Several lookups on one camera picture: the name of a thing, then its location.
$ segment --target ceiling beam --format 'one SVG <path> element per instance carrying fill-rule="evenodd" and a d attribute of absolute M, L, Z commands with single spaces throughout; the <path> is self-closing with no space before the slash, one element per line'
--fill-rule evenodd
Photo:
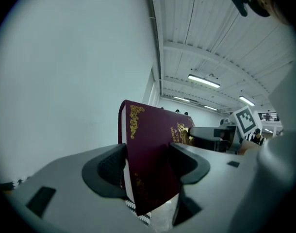
<path fill-rule="evenodd" d="M 159 55 L 160 55 L 160 72 L 161 72 L 161 94 L 163 94 L 164 87 L 164 53 L 163 53 L 163 26 L 162 26 L 162 11 L 160 0 L 152 0 L 155 20 L 157 24 L 157 32 L 158 32 L 158 43 L 159 43 Z"/>
<path fill-rule="evenodd" d="M 232 109 L 232 110 L 225 110 L 224 113 L 230 113 L 230 112 L 234 112 L 234 111 L 237 111 L 239 110 L 240 108 L 235 108 L 235 109 Z"/>
<path fill-rule="evenodd" d="M 243 104 L 241 102 L 239 102 L 239 101 L 237 101 L 237 100 L 235 100 L 233 98 L 230 98 L 227 95 L 221 94 L 220 92 L 214 91 L 212 89 L 206 88 L 206 87 L 201 86 L 201 85 L 197 85 L 197 86 L 193 87 L 190 82 L 176 80 L 176 79 L 172 79 L 172 78 L 168 78 L 168 77 L 165 77 L 164 81 L 170 82 L 170 83 L 181 84 L 181 85 L 184 85 L 184 86 L 187 86 L 187 87 L 191 87 L 192 89 L 205 91 L 205 92 L 208 92 L 210 94 L 213 94 L 214 96 L 220 97 L 222 99 L 226 99 L 227 101 L 229 101 L 230 103 L 232 103 L 234 105 L 237 105 L 237 106 L 240 106 L 240 107 L 243 106 Z"/>
<path fill-rule="evenodd" d="M 265 108 L 267 108 L 266 105 L 268 105 L 269 107 L 272 107 L 271 103 L 264 103 L 264 104 L 258 103 L 256 106 L 253 107 L 253 111 L 258 111 L 258 112 L 263 111 L 263 105 L 264 105 Z M 237 107 L 229 107 L 229 108 L 224 107 L 224 108 L 220 108 L 220 109 L 227 109 L 227 110 L 225 110 L 225 112 L 233 112 L 233 111 L 238 110 L 239 108 L 237 108 Z"/>
<path fill-rule="evenodd" d="M 239 68 L 238 66 L 233 64 L 232 62 L 230 62 L 230 61 L 228 61 L 216 54 L 213 54 L 213 53 L 208 52 L 203 49 L 188 46 L 188 45 L 185 45 L 182 43 L 174 43 L 174 42 L 169 42 L 169 41 L 164 42 L 164 49 L 197 55 L 197 56 L 201 57 L 202 59 L 219 64 L 220 66 L 233 72 L 235 75 L 240 75 L 244 80 L 246 80 L 253 87 L 255 87 L 266 98 L 268 98 L 268 96 L 269 96 L 269 93 L 267 92 L 267 90 L 261 84 L 259 84 L 253 77 L 251 77 L 247 72 L 245 72 L 244 70 L 242 70 L 241 68 Z"/>
<path fill-rule="evenodd" d="M 220 108 L 216 108 L 218 110 L 226 110 L 226 109 L 233 109 L 233 108 L 237 108 L 238 106 L 232 106 L 232 107 L 220 107 Z"/>
<path fill-rule="evenodd" d="M 164 99 L 164 100 L 169 100 L 169 101 L 174 101 L 176 103 L 181 103 L 183 105 L 187 105 L 187 106 L 191 106 L 191 107 L 195 107 L 197 109 L 200 109 L 200 110 L 205 110 L 205 111 L 209 111 L 209 112 L 212 112 L 212 113 L 216 113 L 216 114 L 219 114 L 219 115 L 222 115 L 224 116 L 223 114 L 221 114 L 221 112 L 218 112 L 218 111 L 213 111 L 213 110 L 210 110 L 210 109 L 206 109 L 205 107 L 199 107 L 199 106 L 196 106 L 194 104 L 190 104 L 188 102 L 184 102 L 184 101 L 179 101 L 179 100 L 176 100 L 176 99 L 169 99 L 167 98 L 166 96 L 160 96 L 160 99 Z"/>
<path fill-rule="evenodd" d="M 203 98 L 200 98 L 200 97 L 197 97 L 197 96 L 193 96 L 193 95 L 190 95 L 188 93 L 186 94 L 184 92 L 174 91 L 174 90 L 170 90 L 170 89 L 166 89 L 166 88 L 164 88 L 164 93 L 170 94 L 172 96 L 180 97 L 180 98 L 186 98 L 186 99 L 190 99 L 190 100 L 194 99 L 194 100 L 197 101 L 197 103 L 199 105 L 207 105 L 207 106 L 211 106 L 213 108 L 219 107 L 219 110 L 222 110 L 222 104 L 216 103 L 216 102 L 213 102 L 213 101 L 210 101 L 210 100 L 207 100 L 207 99 L 203 99 Z"/>

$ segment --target railing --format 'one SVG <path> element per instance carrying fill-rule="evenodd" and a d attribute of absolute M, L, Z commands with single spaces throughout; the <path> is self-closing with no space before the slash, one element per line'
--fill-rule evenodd
<path fill-rule="evenodd" d="M 261 121 L 279 122 L 280 118 L 276 112 L 258 113 Z"/>

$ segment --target white wall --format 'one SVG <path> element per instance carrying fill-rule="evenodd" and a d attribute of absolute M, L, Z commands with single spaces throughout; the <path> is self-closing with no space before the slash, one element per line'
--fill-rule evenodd
<path fill-rule="evenodd" d="M 21 0 L 0 31 L 0 183 L 117 143 L 154 63 L 145 0 Z"/>
<path fill-rule="evenodd" d="M 160 98 L 160 82 L 159 80 L 157 80 L 153 84 L 148 105 L 156 107 L 158 105 L 159 98 Z"/>
<path fill-rule="evenodd" d="M 149 78 L 148 78 L 147 85 L 146 85 L 143 100 L 142 100 L 143 104 L 148 104 L 149 103 L 150 97 L 152 95 L 153 84 L 154 84 L 154 79 L 153 79 L 153 74 L 152 74 L 152 71 L 151 71 L 150 75 L 149 75 Z"/>
<path fill-rule="evenodd" d="M 176 111 L 177 109 L 179 109 L 182 114 L 188 112 L 189 116 L 192 118 L 195 126 L 197 127 L 219 127 L 220 120 L 224 118 L 224 116 L 214 112 L 206 111 L 200 108 L 188 106 L 162 98 L 160 98 L 157 107 L 163 107 L 165 110 L 169 111 Z"/>

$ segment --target fluorescent light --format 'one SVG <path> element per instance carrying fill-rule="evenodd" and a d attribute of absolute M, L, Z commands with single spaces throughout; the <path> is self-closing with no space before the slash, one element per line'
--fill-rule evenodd
<path fill-rule="evenodd" d="M 220 87 L 220 84 L 217 84 L 215 82 L 212 82 L 212 81 L 209 81 L 207 79 L 200 78 L 200 77 L 197 77 L 197 76 L 194 76 L 194 75 L 191 75 L 191 74 L 188 76 L 188 79 L 195 80 L 195 81 L 198 81 L 198 82 L 201 82 L 201 83 L 205 83 L 205 84 L 211 85 L 211 86 L 213 86 L 215 88 Z"/>
<path fill-rule="evenodd" d="M 217 110 L 217 109 L 214 109 L 214 108 L 212 108 L 212 107 L 208 107 L 208 106 L 206 106 L 206 105 L 205 105 L 204 107 L 209 108 L 209 109 L 214 110 L 214 111 Z"/>
<path fill-rule="evenodd" d="M 186 101 L 186 102 L 190 102 L 190 100 L 188 99 L 182 99 L 182 98 L 179 98 L 179 97 L 174 97 L 175 99 L 180 99 L 180 100 L 183 100 L 183 101 Z"/>
<path fill-rule="evenodd" d="M 247 98 L 240 96 L 240 100 L 243 100 L 245 103 L 248 103 L 251 106 L 255 106 L 254 103 L 252 103 L 251 101 L 249 101 Z"/>

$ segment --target ceiling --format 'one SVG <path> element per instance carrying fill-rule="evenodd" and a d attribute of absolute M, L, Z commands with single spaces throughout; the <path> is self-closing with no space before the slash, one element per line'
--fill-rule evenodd
<path fill-rule="evenodd" d="M 161 95 L 195 100 L 221 113 L 246 106 L 275 111 L 268 95 L 296 55 L 291 28 L 248 8 L 242 17 L 231 0 L 153 0 L 158 30 Z M 193 74 L 220 84 L 188 80 Z"/>

